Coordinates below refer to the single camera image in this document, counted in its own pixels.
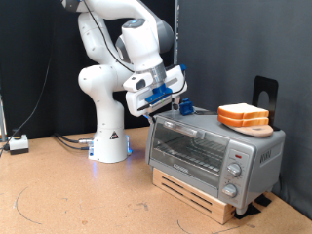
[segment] wooden pallet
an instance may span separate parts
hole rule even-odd
[[[224,224],[234,216],[235,207],[154,168],[153,183],[201,213]]]

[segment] toaster oven control panel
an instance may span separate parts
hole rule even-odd
[[[241,207],[243,205],[248,180],[250,155],[252,153],[253,149],[248,146],[246,147],[246,145],[241,145],[238,142],[232,142],[232,145],[231,143],[229,144],[228,156],[223,164],[219,185],[218,197],[221,201],[235,207]]]

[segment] logo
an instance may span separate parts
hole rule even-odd
[[[261,155],[260,164],[266,162],[270,158],[271,158],[271,149],[269,151],[267,151],[266,153]]]
[[[184,172],[184,173],[187,173],[188,174],[188,170],[187,169],[185,169],[184,167],[182,167],[182,166],[179,166],[178,164],[174,164],[174,168],[175,169],[178,169],[179,171],[182,171],[182,172]]]
[[[116,132],[114,132],[114,133],[111,135],[110,139],[116,139],[116,138],[119,138],[119,137],[118,137],[118,135],[116,134]]]

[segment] warning label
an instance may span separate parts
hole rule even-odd
[[[116,134],[116,132],[114,132],[114,133],[111,135],[110,139],[115,139],[115,138],[119,138],[118,135]]]

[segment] metal pole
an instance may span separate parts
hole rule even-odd
[[[178,17],[179,17],[179,0],[175,0],[175,47],[174,47],[174,65],[177,65]]]
[[[4,129],[4,121],[3,121],[3,107],[2,107],[2,96],[0,95],[0,128],[1,128],[1,135],[2,135],[2,142],[6,142],[6,131]]]

